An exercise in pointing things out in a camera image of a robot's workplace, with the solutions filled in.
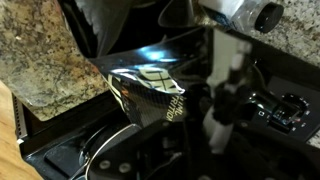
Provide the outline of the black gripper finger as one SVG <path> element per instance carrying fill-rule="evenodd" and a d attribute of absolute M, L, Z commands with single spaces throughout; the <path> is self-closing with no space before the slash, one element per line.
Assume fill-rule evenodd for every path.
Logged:
<path fill-rule="evenodd" d="M 156 122 L 98 155 L 88 180 L 183 180 L 182 123 Z"/>

